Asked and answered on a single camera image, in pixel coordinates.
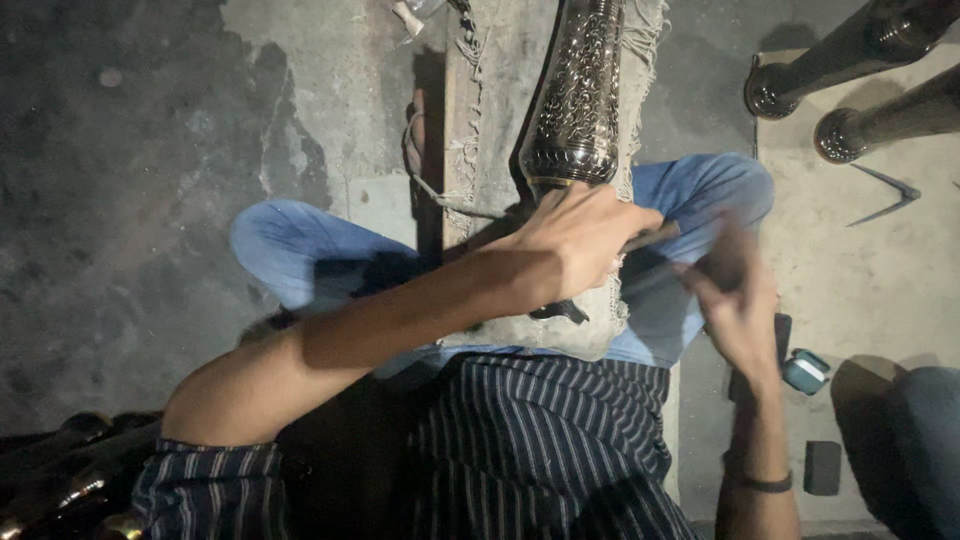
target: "engraved metal vase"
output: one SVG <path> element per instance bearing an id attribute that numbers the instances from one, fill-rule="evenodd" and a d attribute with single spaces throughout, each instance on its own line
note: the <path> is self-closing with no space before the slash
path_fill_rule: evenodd
<path id="1" fill-rule="evenodd" d="M 608 183 L 617 167 L 624 0 L 566 0 L 520 170 L 537 201 L 573 182 Z"/>

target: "wrist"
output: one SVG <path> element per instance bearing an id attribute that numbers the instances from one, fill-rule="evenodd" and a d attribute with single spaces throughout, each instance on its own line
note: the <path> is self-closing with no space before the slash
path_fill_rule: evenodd
<path id="1" fill-rule="evenodd" d="M 764 371 L 745 376 L 750 384 L 750 391 L 758 402 L 780 401 L 780 370 L 776 366 Z"/>

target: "knee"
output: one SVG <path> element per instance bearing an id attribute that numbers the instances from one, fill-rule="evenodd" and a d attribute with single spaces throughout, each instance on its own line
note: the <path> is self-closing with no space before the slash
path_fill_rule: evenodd
<path id="1" fill-rule="evenodd" d="M 736 205 L 744 208 L 750 221 L 762 218 L 773 208 L 774 181 L 759 161 L 728 152 L 716 156 L 711 169 L 710 176 L 729 186 Z"/>
<path id="2" fill-rule="evenodd" d="M 230 249 L 242 262 L 257 257 L 271 238 L 288 235 L 284 232 L 294 227 L 299 222 L 298 216 L 304 215 L 307 209 L 313 207 L 300 201 L 278 199 L 243 210 L 230 226 Z"/>

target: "striped fabric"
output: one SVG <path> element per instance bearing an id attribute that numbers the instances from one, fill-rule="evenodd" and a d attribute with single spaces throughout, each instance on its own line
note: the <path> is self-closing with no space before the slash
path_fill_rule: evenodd
<path id="1" fill-rule="evenodd" d="M 410 437 L 410 537 L 697 537 L 661 485 L 667 370 L 566 356 L 453 369 Z"/>
<path id="2" fill-rule="evenodd" d="M 147 538 L 285 540 L 276 445 L 207 447 L 160 440 L 133 489 Z"/>
<path id="3" fill-rule="evenodd" d="M 460 356 L 409 436 L 402 538 L 698 538 L 666 495 L 669 372 Z M 152 538 L 284 538 L 273 445 L 160 443 L 134 493 Z"/>

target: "metal vase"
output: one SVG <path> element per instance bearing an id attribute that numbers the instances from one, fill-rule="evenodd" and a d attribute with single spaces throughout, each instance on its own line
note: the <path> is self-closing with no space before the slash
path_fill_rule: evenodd
<path id="1" fill-rule="evenodd" d="M 573 182 L 608 183 L 617 167 L 624 0 L 566 0 L 519 153 L 537 201 Z"/>
<path id="2" fill-rule="evenodd" d="M 814 132 L 820 156 L 849 163 L 893 140 L 960 132 L 960 63 L 900 97 L 867 110 L 827 113 Z"/>
<path id="3" fill-rule="evenodd" d="M 960 0 L 871 0 L 796 60 L 755 67 L 747 107 L 783 118 L 809 93 L 923 58 L 958 18 Z"/>

